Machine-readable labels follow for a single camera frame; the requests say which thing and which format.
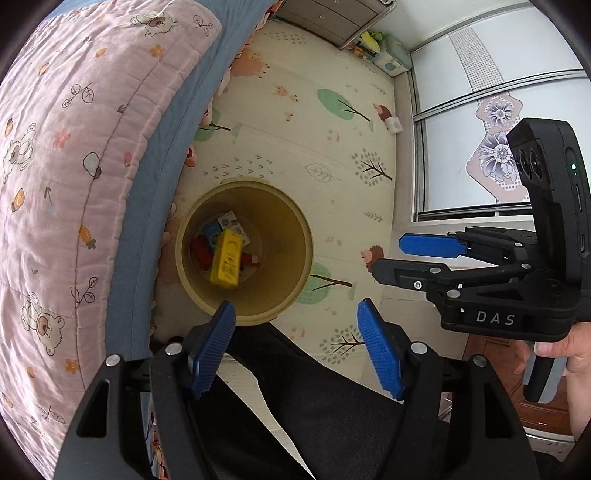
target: yellow bucket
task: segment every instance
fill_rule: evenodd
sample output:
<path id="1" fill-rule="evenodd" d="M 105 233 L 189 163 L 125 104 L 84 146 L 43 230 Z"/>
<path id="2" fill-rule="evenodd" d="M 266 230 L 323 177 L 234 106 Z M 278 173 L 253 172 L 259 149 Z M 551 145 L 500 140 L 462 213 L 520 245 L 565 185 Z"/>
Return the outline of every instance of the yellow bucket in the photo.
<path id="1" fill-rule="evenodd" d="M 202 228 L 230 210 L 251 240 L 244 251 L 261 262 L 259 268 L 247 267 L 233 289 L 210 283 L 210 272 L 197 267 L 189 251 Z M 258 325 L 275 319 L 304 288 L 312 266 L 312 234 L 300 208 L 281 190 L 256 179 L 231 179 L 187 212 L 175 257 L 184 289 L 202 310 L 214 314 L 222 300 L 229 300 L 236 307 L 237 325 Z"/>

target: blue gripper pad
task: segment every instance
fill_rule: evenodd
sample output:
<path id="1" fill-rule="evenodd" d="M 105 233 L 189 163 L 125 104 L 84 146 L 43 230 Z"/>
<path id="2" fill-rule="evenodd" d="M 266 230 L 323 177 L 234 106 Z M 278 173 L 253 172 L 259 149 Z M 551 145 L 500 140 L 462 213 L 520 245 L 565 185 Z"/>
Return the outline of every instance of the blue gripper pad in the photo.
<path id="1" fill-rule="evenodd" d="M 385 333 L 384 320 L 371 300 L 365 299 L 357 306 L 357 326 L 369 352 L 369 357 L 384 390 L 393 398 L 400 398 L 404 392 L 400 373 L 400 359 Z"/>
<path id="2" fill-rule="evenodd" d="M 400 250 L 407 255 L 422 257 L 457 258 L 466 253 L 466 245 L 448 235 L 405 233 L 398 241 Z"/>
<path id="3" fill-rule="evenodd" d="M 222 356 L 230 343 L 236 327 L 236 310 L 234 305 L 223 301 L 208 325 L 204 325 L 197 351 L 191 352 L 193 357 L 193 380 L 190 390 L 195 399 L 208 391 L 217 373 Z"/>

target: flower print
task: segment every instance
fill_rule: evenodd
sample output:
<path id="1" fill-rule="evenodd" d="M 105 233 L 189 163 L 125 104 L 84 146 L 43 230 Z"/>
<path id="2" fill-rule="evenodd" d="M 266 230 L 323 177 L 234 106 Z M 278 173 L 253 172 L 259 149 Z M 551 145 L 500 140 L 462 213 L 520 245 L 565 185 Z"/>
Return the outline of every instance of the flower print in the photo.
<path id="1" fill-rule="evenodd" d="M 67 130 L 62 130 L 61 132 L 56 133 L 56 139 L 53 142 L 53 148 L 64 148 L 66 146 L 66 142 L 70 139 L 72 135 L 68 133 Z"/>
<path id="2" fill-rule="evenodd" d="M 66 359 L 66 372 L 75 374 L 76 371 L 78 371 L 79 369 L 80 365 L 78 363 L 78 360 L 70 360 L 69 358 Z"/>
<path id="3" fill-rule="evenodd" d="M 161 47 L 158 44 L 150 50 L 150 53 L 152 54 L 153 57 L 158 57 L 159 59 L 161 59 L 164 56 L 165 51 L 166 51 L 166 49 Z"/>
<path id="4" fill-rule="evenodd" d="M 485 177 L 498 182 L 517 180 L 517 165 L 507 142 L 506 132 L 487 135 L 478 149 L 480 166 Z"/>
<path id="5" fill-rule="evenodd" d="M 513 121 L 513 105 L 500 99 L 494 99 L 486 107 L 486 115 L 494 127 L 508 127 Z"/>

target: red toy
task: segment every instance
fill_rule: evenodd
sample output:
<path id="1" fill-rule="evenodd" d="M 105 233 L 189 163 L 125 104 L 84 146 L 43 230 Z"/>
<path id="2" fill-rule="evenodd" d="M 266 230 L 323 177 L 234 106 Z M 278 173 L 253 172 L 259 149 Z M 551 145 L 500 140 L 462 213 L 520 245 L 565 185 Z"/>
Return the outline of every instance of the red toy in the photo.
<path id="1" fill-rule="evenodd" d="M 241 267 L 260 267 L 261 261 L 256 255 L 251 255 L 242 252 L 242 256 L 240 258 Z"/>
<path id="2" fill-rule="evenodd" d="M 213 253 L 209 249 L 207 238 L 204 235 L 199 235 L 197 238 L 191 240 L 189 248 L 201 270 L 207 271 L 212 267 Z"/>

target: drawer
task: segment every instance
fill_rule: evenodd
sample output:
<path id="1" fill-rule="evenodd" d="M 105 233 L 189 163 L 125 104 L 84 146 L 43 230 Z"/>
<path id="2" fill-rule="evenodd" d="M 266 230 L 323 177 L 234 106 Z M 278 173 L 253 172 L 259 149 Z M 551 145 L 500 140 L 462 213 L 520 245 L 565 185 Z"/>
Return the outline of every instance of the drawer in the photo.
<path id="1" fill-rule="evenodd" d="M 297 15 L 339 38 L 349 38 L 359 29 L 352 21 L 312 0 L 287 0 L 280 12 Z"/>
<path id="2" fill-rule="evenodd" d="M 363 27 L 373 17 L 375 12 L 367 8 L 364 4 L 357 0 L 314 0 L 320 5 L 324 5 L 326 8 L 330 8 L 332 11 L 337 12 L 339 15 L 352 21 L 359 27 Z"/>
<path id="3" fill-rule="evenodd" d="M 384 5 L 379 0 L 359 0 L 359 2 L 364 4 L 366 7 L 370 8 L 377 14 L 392 6 L 392 4 Z"/>
<path id="4" fill-rule="evenodd" d="M 345 43 L 345 40 L 346 40 L 345 38 L 340 38 L 340 37 L 336 36 L 335 34 L 333 34 L 332 32 L 329 32 L 328 30 L 325 30 L 324 28 L 319 27 L 316 24 L 313 24 L 312 22 L 308 22 L 306 19 L 304 19 L 302 17 L 298 17 L 297 15 L 286 12 L 283 9 L 279 10 L 279 13 L 277 15 L 280 18 L 284 18 L 288 22 L 291 22 L 295 25 L 299 25 L 300 27 L 305 28 L 306 30 L 310 30 L 311 32 L 315 33 L 316 35 L 318 35 L 322 38 L 325 38 L 326 40 L 328 40 L 331 43 L 334 43 L 338 47 L 340 47 L 343 43 Z"/>

